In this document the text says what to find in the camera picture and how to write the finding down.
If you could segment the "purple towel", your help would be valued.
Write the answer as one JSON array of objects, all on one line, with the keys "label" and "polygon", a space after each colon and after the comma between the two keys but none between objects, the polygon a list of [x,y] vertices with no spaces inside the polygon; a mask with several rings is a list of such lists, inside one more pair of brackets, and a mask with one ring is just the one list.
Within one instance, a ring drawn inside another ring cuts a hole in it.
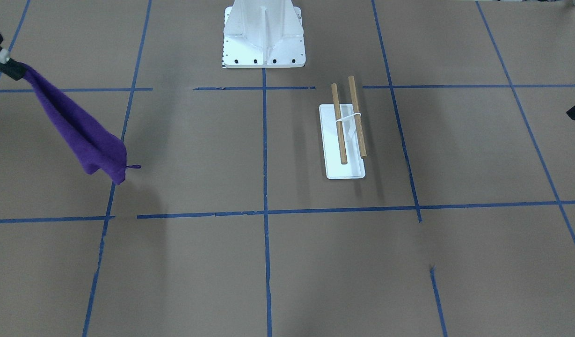
[{"label": "purple towel", "polygon": [[67,94],[27,64],[23,79],[33,89],[46,116],[67,143],[87,175],[103,171],[116,185],[125,181],[127,170],[139,164],[127,163],[127,149],[121,139],[106,130]]}]

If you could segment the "wooden rack rod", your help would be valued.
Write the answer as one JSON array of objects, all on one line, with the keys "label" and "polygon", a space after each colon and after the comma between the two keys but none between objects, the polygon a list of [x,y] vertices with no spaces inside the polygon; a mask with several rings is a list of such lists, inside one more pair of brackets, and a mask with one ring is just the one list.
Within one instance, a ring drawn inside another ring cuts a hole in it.
[{"label": "wooden rack rod", "polygon": [[360,106],[359,106],[356,81],[355,81],[355,77],[353,75],[349,75],[348,80],[349,80],[349,92],[350,92],[351,101],[352,101],[352,105],[353,105],[353,112],[354,112],[353,116],[354,116],[354,123],[356,126],[360,158],[364,159],[368,156],[368,152],[366,149],[366,141],[365,141],[365,137],[364,137],[364,128],[362,126],[362,118],[361,118],[361,111],[360,111]]},{"label": "wooden rack rod", "polygon": [[347,150],[344,141],[344,134],[341,126],[341,122],[336,123],[336,120],[342,117],[341,105],[339,101],[338,85],[336,83],[331,84],[332,100],[334,103],[334,115],[335,115],[335,125],[338,137],[338,148],[339,148],[339,158],[342,165],[348,164]]}]

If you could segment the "white rack base tray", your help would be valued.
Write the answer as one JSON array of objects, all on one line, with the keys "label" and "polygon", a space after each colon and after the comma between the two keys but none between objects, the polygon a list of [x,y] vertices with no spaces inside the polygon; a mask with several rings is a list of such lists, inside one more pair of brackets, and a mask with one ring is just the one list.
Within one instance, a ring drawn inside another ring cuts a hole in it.
[{"label": "white rack base tray", "polygon": [[330,180],[362,179],[366,176],[359,134],[360,113],[352,104],[341,104],[341,119],[336,119],[333,104],[319,105],[326,177]]}]

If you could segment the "white rack support bracket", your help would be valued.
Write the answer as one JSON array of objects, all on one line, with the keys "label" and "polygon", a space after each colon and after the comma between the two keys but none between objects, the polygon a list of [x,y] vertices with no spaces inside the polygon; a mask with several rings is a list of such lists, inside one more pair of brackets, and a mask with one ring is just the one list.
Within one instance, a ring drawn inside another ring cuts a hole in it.
[{"label": "white rack support bracket", "polygon": [[357,126],[359,117],[361,117],[361,113],[358,112],[336,120],[336,123],[341,122],[345,143],[353,143],[356,146],[360,144]]}]

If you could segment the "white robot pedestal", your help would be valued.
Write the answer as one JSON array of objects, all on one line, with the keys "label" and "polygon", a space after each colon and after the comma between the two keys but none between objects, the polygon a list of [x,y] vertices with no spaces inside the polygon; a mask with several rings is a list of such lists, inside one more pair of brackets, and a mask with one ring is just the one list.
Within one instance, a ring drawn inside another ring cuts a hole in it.
[{"label": "white robot pedestal", "polygon": [[291,0],[236,0],[225,8],[224,68],[306,64],[302,11]]}]

